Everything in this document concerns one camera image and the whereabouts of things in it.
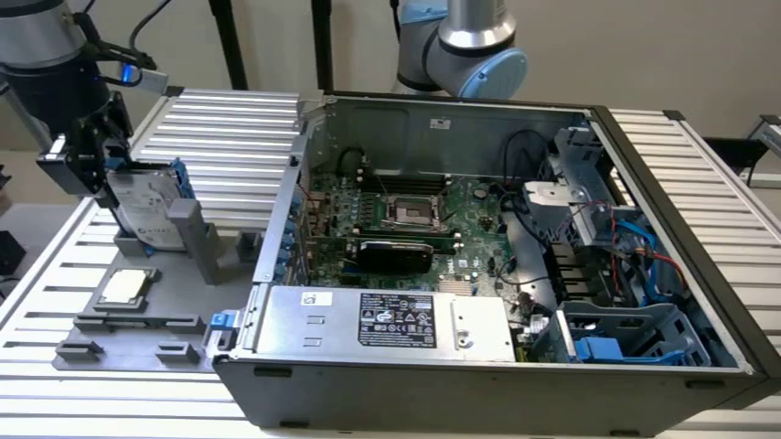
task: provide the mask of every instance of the white sticker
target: white sticker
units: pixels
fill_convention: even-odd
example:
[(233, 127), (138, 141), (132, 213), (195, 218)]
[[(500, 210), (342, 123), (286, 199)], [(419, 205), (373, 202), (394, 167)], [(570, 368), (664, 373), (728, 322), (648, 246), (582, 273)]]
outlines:
[(433, 130), (449, 130), (450, 129), (450, 119), (431, 119), (429, 123), (429, 127)]
[(309, 291), (302, 293), (303, 306), (331, 306), (334, 293), (330, 291)]

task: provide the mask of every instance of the warning label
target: warning label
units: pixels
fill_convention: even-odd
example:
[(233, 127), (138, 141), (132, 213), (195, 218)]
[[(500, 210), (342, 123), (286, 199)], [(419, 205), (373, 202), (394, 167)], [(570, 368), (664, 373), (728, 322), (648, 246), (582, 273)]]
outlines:
[(362, 294), (358, 341), (365, 346), (437, 348), (433, 297)]

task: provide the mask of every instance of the black pole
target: black pole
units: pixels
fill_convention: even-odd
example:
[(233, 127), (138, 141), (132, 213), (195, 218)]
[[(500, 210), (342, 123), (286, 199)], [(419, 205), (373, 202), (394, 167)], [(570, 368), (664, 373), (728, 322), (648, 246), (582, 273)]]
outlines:
[(318, 88), (334, 89), (334, 62), (331, 60), (331, 0), (311, 0), (313, 33), (315, 35), (315, 62)]
[(229, 67), (231, 87), (234, 90), (249, 90), (247, 73), (245, 72), (245, 59), (239, 36), (235, 33), (234, 6), (231, 0), (208, 0), (211, 15), (215, 16), (218, 32), (220, 32), (222, 53)]

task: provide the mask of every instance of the white wall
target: white wall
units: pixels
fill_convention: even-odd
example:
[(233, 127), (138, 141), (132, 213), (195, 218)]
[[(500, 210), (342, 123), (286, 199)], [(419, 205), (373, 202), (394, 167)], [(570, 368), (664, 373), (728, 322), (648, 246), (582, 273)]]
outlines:
[[(70, 0), (82, 6), (86, 0)], [(158, 0), (98, 0), (104, 38), (127, 44)], [(705, 134), (741, 135), (761, 113), (781, 112), (781, 1), (508, 0), (530, 73), (516, 98), (677, 109)], [(253, 88), (317, 87), (309, 0), (234, 0)], [(172, 83), (230, 86), (206, 0), (175, 0), (139, 46)], [(387, 0), (334, 0), (335, 86), (387, 91), (397, 46)], [(139, 121), (155, 98), (127, 91)], [(0, 104), (0, 148), (31, 144)]]

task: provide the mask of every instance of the power supply label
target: power supply label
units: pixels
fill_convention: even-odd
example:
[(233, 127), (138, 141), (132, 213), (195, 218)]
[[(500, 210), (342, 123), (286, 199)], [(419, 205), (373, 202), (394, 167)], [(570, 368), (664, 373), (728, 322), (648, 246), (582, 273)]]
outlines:
[(365, 346), (437, 348), (430, 295), (362, 294), (358, 341)]

